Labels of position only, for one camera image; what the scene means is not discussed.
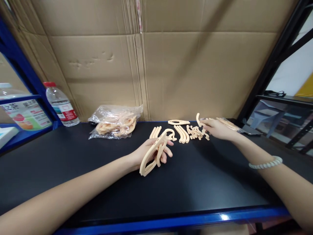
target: red bottle cap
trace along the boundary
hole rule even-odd
[[[45,87],[53,87],[56,86],[54,82],[44,82]]]

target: bottle label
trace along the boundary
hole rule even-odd
[[[71,103],[52,105],[52,107],[61,121],[71,121],[77,118]]]
[[[24,130],[41,130],[52,125],[36,100],[8,103],[0,107]]]

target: water bottle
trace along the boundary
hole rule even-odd
[[[30,93],[12,88],[10,83],[0,83],[0,100],[29,96]],[[52,125],[36,100],[26,100],[0,105],[0,107],[26,131],[42,130]]]
[[[77,117],[67,96],[56,87],[54,82],[44,82],[43,84],[47,88],[47,99],[62,121],[63,125],[67,127],[77,125],[79,123],[79,118]]]

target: hand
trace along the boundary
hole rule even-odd
[[[238,137],[238,133],[218,120],[200,120],[206,126],[203,126],[203,129],[207,130],[211,135],[216,138],[224,140],[234,140]]]
[[[146,155],[147,151],[150,149],[150,147],[156,142],[157,138],[155,139],[147,139],[138,149],[133,151],[131,154],[129,154],[127,157],[131,159],[133,163],[133,168],[132,170],[138,170],[140,168],[141,162],[143,160],[143,157]],[[170,146],[173,146],[174,143],[170,140],[167,141],[167,144]],[[160,161],[163,163],[166,163],[167,156],[166,153],[169,157],[172,157],[173,154],[171,150],[166,146],[162,152]],[[151,159],[149,161],[152,161],[155,157],[157,156],[157,151],[155,154],[151,156]]]

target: white wall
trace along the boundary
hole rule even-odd
[[[295,43],[313,28],[313,11],[300,30]],[[284,91],[293,96],[313,72],[313,39],[281,63],[267,90]]]

